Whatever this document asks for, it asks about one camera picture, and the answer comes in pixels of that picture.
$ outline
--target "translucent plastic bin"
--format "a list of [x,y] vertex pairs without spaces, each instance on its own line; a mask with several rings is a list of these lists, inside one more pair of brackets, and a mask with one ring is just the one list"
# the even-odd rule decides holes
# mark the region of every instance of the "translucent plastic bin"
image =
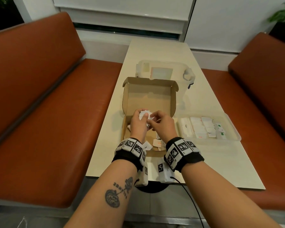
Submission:
[[222,125],[222,127],[225,130],[225,136],[226,136],[226,139],[221,139],[219,137],[215,137],[215,138],[207,137],[203,139],[203,138],[197,138],[194,133],[192,136],[187,137],[185,136],[183,129],[180,126],[178,126],[178,123],[177,123],[177,129],[179,130],[179,135],[184,138],[191,139],[194,144],[202,144],[202,145],[217,144],[219,145],[219,144],[227,144],[227,143],[234,142],[234,141],[240,141],[242,139],[240,134],[236,130],[235,126],[233,125],[232,121],[230,120],[228,115],[225,114],[224,112],[177,111],[174,115],[174,118],[177,119],[177,122],[178,122],[178,119],[180,118],[190,118],[190,117],[212,118],[213,124],[220,123]]
[[153,60],[141,60],[136,64],[136,77],[149,79],[174,80],[177,82],[179,91],[176,93],[176,102],[183,100],[186,90],[194,83],[195,74],[184,63],[165,62]]

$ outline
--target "table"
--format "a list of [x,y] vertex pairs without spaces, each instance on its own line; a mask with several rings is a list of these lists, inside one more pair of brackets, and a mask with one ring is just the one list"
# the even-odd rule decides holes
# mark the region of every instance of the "table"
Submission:
[[[136,64],[141,60],[182,62],[188,65],[196,79],[186,91],[184,104],[178,110],[223,111],[208,81],[186,43],[151,38],[135,38],[131,41],[125,57],[113,96],[110,101],[86,176],[99,177],[110,165],[114,150],[120,142],[124,113],[122,97],[124,80],[135,76]],[[228,146],[200,145],[205,162],[238,188],[265,189],[240,142]],[[149,181],[158,177],[155,158],[148,157]],[[175,171],[175,177],[182,183],[182,175]]]

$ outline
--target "open cardboard box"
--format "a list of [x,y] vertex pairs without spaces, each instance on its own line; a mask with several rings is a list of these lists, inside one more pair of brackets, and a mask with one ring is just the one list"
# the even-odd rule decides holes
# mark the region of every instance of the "open cardboard box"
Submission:
[[[125,113],[125,117],[122,123],[121,140],[130,137],[130,131],[127,129],[127,126],[131,123],[136,109],[146,108],[151,112],[161,110],[171,117],[174,115],[176,92],[178,91],[176,81],[127,77],[122,86],[124,87],[122,110]],[[153,145],[154,139],[156,139],[156,132],[149,130],[145,141]],[[153,147],[147,151],[147,157],[163,157],[166,152],[166,150],[159,151],[157,147]]]

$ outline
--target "cardboard box lid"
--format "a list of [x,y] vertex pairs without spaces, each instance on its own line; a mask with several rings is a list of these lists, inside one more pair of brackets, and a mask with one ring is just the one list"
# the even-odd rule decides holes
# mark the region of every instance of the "cardboard box lid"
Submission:
[[126,116],[132,116],[139,108],[147,108],[151,112],[162,110],[171,117],[174,115],[178,91],[176,81],[127,77],[122,86],[122,110]]

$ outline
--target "person's left hand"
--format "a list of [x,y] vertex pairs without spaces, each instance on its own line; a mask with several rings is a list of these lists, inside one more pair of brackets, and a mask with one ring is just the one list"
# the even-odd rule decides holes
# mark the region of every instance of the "person's left hand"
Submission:
[[144,110],[148,110],[148,109],[137,109],[134,114],[133,117],[131,119],[131,135],[130,138],[136,138],[140,141],[141,144],[143,144],[145,142],[145,137],[146,137],[146,133],[149,130],[149,128],[147,127],[147,120],[148,120],[148,113],[145,113],[143,118],[140,120],[139,119],[139,114],[141,111]]

